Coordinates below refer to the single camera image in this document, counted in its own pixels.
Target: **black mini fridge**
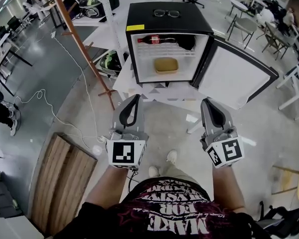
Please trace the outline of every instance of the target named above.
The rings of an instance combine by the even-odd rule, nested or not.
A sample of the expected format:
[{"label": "black mini fridge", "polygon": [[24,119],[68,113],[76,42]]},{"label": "black mini fridge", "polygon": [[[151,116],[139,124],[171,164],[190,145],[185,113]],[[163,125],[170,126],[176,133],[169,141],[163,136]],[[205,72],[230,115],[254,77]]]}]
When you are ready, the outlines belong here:
[{"label": "black mini fridge", "polygon": [[[155,35],[181,35],[185,41],[194,37],[195,45],[188,50],[178,43],[138,41]],[[272,67],[216,37],[198,7],[191,3],[132,3],[126,36],[138,84],[186,81],[204,95],[239,109],[279,77]],[[176,59],[178,70],[158,74],[154,69],[156,58]]]}]

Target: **gray floor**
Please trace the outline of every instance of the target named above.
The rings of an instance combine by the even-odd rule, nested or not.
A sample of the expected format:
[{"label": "gray floor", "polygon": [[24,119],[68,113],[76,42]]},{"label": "gray floor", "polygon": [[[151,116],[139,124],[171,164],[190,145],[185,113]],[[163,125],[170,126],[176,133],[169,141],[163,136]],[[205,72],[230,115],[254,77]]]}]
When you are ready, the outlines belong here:
[{"label": "gray floor", "polygon": [[[220,1],[221,3],[214,0],[201,0],[205,4],[202,13],[213,29],[226,33],[232,20],[232,17],[224,18],[230,9],[230,1]],[[261,34],[262,31],[258,29],[255,36]],[[239,30],[233,31],[230,42],[238,47],[243,47],[239,43],[242,42]],[[258,40],[253,38],[246,50],[267,65],[274,67],[280,76],[297,64],[297,55],[291,49],[282,60],[275,61],[274,49],[269,48],[263,53],[261,52],[265,45],[266,40],[264,37]],[[279,164],[292,169],[299,169],[299,120],[294,121],[294,117],[299,114],[299,102],[295,102],[283,111],[278,110],[278,106],[293,95],[290,86],[290,88],[276,89],[276,85],[280,81],[281,77],[239,111],[231,110],[238,133],[244,138],[246,155],[233,168],[244,194],[247,209],[255,219],[259,217],[260,201],[265,202],[266,208],[270,204],[285,206],[287,209],[299,205],[294,191],[271,196],[272,192],[281,190],[281,173],[277,173],[272,165]],[[107,98],[97,96],[101,91],[102,88],[97,83],[89,86],[89,93],[93,97],[92,103],[96,112],[98,135],[107,135],[112,113]],[[117,94],[114,94],[114,99],[119,100]],[[158,102],[146,103],[145,121],[149,141],[139,174],[135,179],[138,181],[146,179],[148,177],[148,168],[151,165],[161,167],[167,153],[171,149],[176,149],[179,153],[177,166],[197,180],[213,198],[212,164],[209,156],[202,151],[199,142],[204,130],[201,128],[191,135],[187,134],[186,129],[192,125],[191,122],[186,120],[188,114],[196,118],[200,117],[200,114],[194,114]],[[95,135],[94,118],[82,81],[77,82],[71,90],[58,116],[80,128],[84,136]],[[79,135],[78,130],[71,127],[62,127],[56,123],[51,128],[50,133],[53,131]],[[83,145],[79,137],[69,137],[92,153]],[[84,141],[89,148],[93,148],[94,145],[105,148],[94,138],[84,138]],[[85,196],[108,165],[105,150],[97,158],[99,162],[86,189]],[[297,179],[297,176],[292,178],[290,186],[295,186]],[[127,183],[128,180],[122,198],[127,193]]]},{"label": "gray floor", "polygon": [[[45,89],[47,100],[57,112],[81,71],[56,40],[51,39],[52,20],[49,19],[41,28],[38,26],[36,20],[16,40],[22,46],[17,54],[33,64],[33,67],[13,57],[11,61],[14,65],[7,64],[12,74],[6,85],[15,93],[15,97],[19,96],[23,101],[28,101],[36,91]],[[79,33],[85,38],[92,29],[81,30]],[[85,68],[87,63],[73,38],[61,36],[61,32],[63,29],[58,28],[56,38]],[[15,97],[1,85],[0,90],[6,101],[14,102]],[[11,137],[9,128],[0,123],[0,149],[5,156],[5,159],[0,160],[0,171],[5,173],[5,181],[12,195],[22,210],[27,212],[32,174],[54,117],[44,98],[38,100],[35,97],[26,105],[16,100],[16,104],[22,114],[21,127],[16,135]]]},{"label": "gray floor", "polygon": [[[213,29],[225,34],[232,19],[230,17],[224,18],[230,8],[230,2],[229,0],[219,1],[221,3],[214,0],[201,0],[206,5],[205,9],[202,9],[202,13]],[[84,31],[81,34],[88,33],[88,30],[82,27],[77,29]],[[11,80],[11,88],[25,100],[29,99],[35,91],[45,88],[48,101],[54,105],[54,111],[56,112],[60,108],[57,114],[60,119],[71,122],[80,128],[84,136],[95,136],[94,116],[85,92],[82,76],[77,80],[80,75],[79,68],[55,40],[45,37],[38,43],[34,42],[34,40],[41,38],[41,34],[48,31],[50,28],[42,28],[36,36],[37,28],[34,27],[29,36],[24,37],[24,39],[31,37],[32,41],[25,44],[25,49],[21,54],[24,54],[24,57],[30,62],[36,61],[36,63],[31,69],[19,62],[11,75],[11,79],[13,79],[14,74],[19,75],[17,70],[20,70],[23,77],[20,76],[15,83]],[[260,34],[262,32],[258,29],[255,36]],[[79,64],[85,66],[86,63],[71,37],[59,35],[57,38],[75,56]],[[233,31],[230,42],[242,47],[239,43],[242,42],[239,30]],[[273,49],[269,48],[264,53],[261,52],[265,45],[265,38],[258,40],[253,38],[246,50],[267,65],[273,66],[280,75],[283,75],[297,63],[297,56],[292,50],[286,53],[283,60],[275,61],[272,54]],[[91,70],[85,70],[85,75],[95,110],[98,135],[107,135],[112,118],[110,103],[106,96],[98,97],[103,89]],[[108,79],[105,80],[110,87],[112,82]],[[294,197],[294,192],[271,196],[272,191],[279,189],[280,178],[272,169],[273,164],[299,169],[299,120],[293,120],[299,114],[299,102],[295,102],[282,112],[278,110],[278,106],[293,94],[288,87],[276,90],[275,86],[280,80],[281,78],[239,111],[231,111],[238,133],[244,137],[246,155],[245,159],[234,165],[234,170],[245,196],[247,208],[255,218],[259,213],[258,204],[261,200],[265,202],[266,207],[269,204],[284,205],[287,208],[294,208],[299,205],[299,201]],[[117,93],[113,95],[113,99],[116,105],[120,101]],[[29,198],[29,186],[32,173],[34,173],[34,178],[38,173],[38,167],[34,170],[34,166],[38,158],[39,161],[42,159],[46,148],[47,143],[44,141],[49,139],[53,132],[64,132],[76,136],[79,136],[80,132],[73,127],[63,126],[55,120],[55,123],[52,123],[53,116],[50,107],[46,105],[44,100],[33,99],[27,105],[20,107],[22,126],[15,137],[11,138],[8,128],[0,125],[0,147],[5,153],[5,160],[2,162],[0,160],[0,170],[6,172],[11,191],[23,209],[26,210],[27,201],[28,199],[31,200],[31,197]],[[191,126],[191,122],[186,120],[188,114],[196,118],[200,116],[158,102],[146,104],[145,120],[149,141],[139,174],[135,179],[141,181],[147,178],[149,166],[162,166],[167,153],[171,149],[176,149],[179,153],[177,166],[194,177],[212,198],[212,164],[208,155],[202,151],[199,142],[203,129],[201,128],[191,135],[187,134],[186,129]],[[87,152],[92,153],[83,145],[79,137],[68,137],[86,149]],[[95,138],[84,138],[84,141],[90,149],[94,145],[105,148]],[[105,150],[97,158],[99,162],[85,195],[98,181],[108,165]],[[126,192],[127,188],[125,187],[123,196],[126,195]]]}]

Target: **wire shelf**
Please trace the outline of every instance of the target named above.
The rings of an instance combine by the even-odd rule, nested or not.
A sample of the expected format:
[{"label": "wire shelf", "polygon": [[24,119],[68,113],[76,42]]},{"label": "wire shelf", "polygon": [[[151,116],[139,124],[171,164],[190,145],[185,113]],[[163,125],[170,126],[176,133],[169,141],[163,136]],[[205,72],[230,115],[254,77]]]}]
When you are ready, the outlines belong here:
[{"label": "wire shelf", "polygon": [[161,43],[161,44],[147,44],[138,43],[139,58],[147,57],[195,57],[194,48],[185,50],[178,46],[177,43]]}]

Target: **coca-cola bottle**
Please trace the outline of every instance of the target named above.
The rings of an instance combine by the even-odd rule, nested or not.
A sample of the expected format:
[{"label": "coca-cola bottle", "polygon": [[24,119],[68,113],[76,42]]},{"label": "coca-cola bottle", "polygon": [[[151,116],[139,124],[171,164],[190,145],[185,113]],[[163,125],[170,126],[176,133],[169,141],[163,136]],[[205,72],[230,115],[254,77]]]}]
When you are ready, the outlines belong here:
[{"label": "coca-cola bottle", "polygon": [[171,34],[155,34],[155,35],[148,35],[144,38],[138,38],[138,43],[144,42],[147,44],[160,44],[164,42],[169,43],[176,43],[176,38]]}]

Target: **wooden board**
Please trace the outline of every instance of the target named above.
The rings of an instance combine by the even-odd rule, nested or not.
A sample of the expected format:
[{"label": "wooden board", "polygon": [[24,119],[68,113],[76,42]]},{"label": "wooden board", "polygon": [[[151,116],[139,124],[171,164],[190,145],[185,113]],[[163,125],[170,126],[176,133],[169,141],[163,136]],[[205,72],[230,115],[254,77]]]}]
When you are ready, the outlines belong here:
[{"label": "wooden board", "polygon": [[69,155],[71,145],[58,135],[54,135],[45,153],[39,177],[34,192],[32,221],[42,231],[46,232],[50,206],[55,187]]},{"label": "wooden board", "polygon": [[55,235],[76,215],[97,161],[75,147],[66,160],[54,194],[48,232]]}]

